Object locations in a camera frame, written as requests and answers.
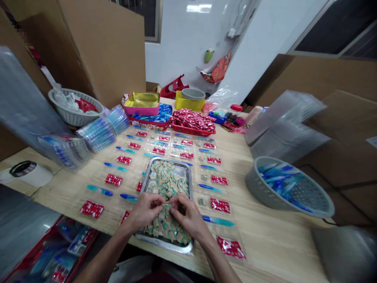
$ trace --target red basket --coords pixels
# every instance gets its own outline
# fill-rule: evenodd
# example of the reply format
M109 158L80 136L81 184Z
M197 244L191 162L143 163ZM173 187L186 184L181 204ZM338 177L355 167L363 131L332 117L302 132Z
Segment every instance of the red basket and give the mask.
M145 125L147 128L152 129L152 130L166 130L169 125L169 121L166 121L164 123L159 123L159 122L151 122L151 121L145 121L145 120L140 120L140 119L135 119L132 116L128 116L129 121L131 122L131 125L133 126L143 126Z
M178 125L175 124L175 120L173 121L172 124L173 124L173 128L176 132L182 132L184 134L192 134L192 135L195 135L195 136L209 136L209 135L216 133L216 130L214 130L213 132L208 132L208 131L203 131L203 130L196 130L196 129L193 129L193 128L187 128L187 127L183 127L183 126L178 126Z
M31 251L26 256L24 256L24 258L13 268L13 270L8 274L8 276L4 278L2 283L7 282L7 280L10 279L11 276L13 274L15 274L16 272L28 270L31 266L33 266L34 263L39 258L39 256L42 254L43 243L46 240L63 239L63 237L61 236L61 234L59 233L59 231L57 229L57 223L62 218L63 218L63 215L61 215L58 218L58 220L56 220L54 225L51 226L51 228L47 230L47 232L43 235L43 237L39 240L39 242L31 249ZM73 281L75 275L80 270L80 267L82 266L82 264L85 260L86 254L89 252L89 250L90 250L91 246L93 245L93 243L95 242L95 239L98 236L98 234L99 234L99 232L96 231L96 233L94 234L93 238L90 240L90 243L86 247L83 254L80 257L78 257L78 260L77 260L75 266L72 268L71 272L69 273L65 283L70 283L70 282Z

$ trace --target stack of plastic trays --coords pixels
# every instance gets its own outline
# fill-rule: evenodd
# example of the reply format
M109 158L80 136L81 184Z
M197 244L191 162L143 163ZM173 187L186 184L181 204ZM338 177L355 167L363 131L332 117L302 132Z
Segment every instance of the stack of plastic trays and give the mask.
M38 153L46 155L39 137L70 131L6 46L0 46L0 94L0 124Z
M121 105L117 105L112 109L111 113L107 117L107 120L109 121L116 135L119 135L130 125L127 115Z
M84 138L87 146L94 153L99 153L116 140L109 121L102 117L77 130L76 133Z
M92 156L84 139L78 136L46 135L38 141L48 158L73 171L80 169Z
M250 147L250 151L254 159L270 156L293 163L329 140L301 123L281 118Z
M325 108L326 105L311 94L287 90L246 130L246 142L252 145L282 117L286 121L301 123Z

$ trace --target window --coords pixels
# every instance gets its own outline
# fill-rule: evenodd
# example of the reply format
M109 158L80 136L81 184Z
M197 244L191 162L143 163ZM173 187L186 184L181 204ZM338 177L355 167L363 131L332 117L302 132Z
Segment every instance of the window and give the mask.
M289 54L377 59L376 2L329 0Z
M145 41L160 42L163 0L111 0L144 17Z

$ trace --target gray bowl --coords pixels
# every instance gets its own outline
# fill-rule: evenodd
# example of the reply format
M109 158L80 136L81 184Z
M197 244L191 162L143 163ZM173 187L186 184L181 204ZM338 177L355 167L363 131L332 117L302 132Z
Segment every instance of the gray bowl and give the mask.
M281 164L283 162L284 161L269 156L260 156L255 159L253 168L246 175L246 186L249 191L261 203L273 209L299 211L318 218L333 216L335 208L331 198L323 188L304 172L300 173L303 177L297 180L297 186L293 189L292 198L320 211L320 213L308 212L291 204L267 185L258 172L258 167L266 166L271 163Z
M205 93L193 88L184 88L182 90L182 96L191 100L203 100L205 99Z

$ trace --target small bottle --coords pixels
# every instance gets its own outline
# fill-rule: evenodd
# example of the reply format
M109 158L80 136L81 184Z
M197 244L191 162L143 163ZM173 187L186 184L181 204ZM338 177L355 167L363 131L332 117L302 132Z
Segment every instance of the small bottle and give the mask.
M250 113L246 116L245 121L246 124L251 125L253 124L256 119L258 119L259 114L263 111L263 107L255 106Z
M237 116L241 113L242 106L238 104L232 104L229 112L225 114L227 121L233 123Z

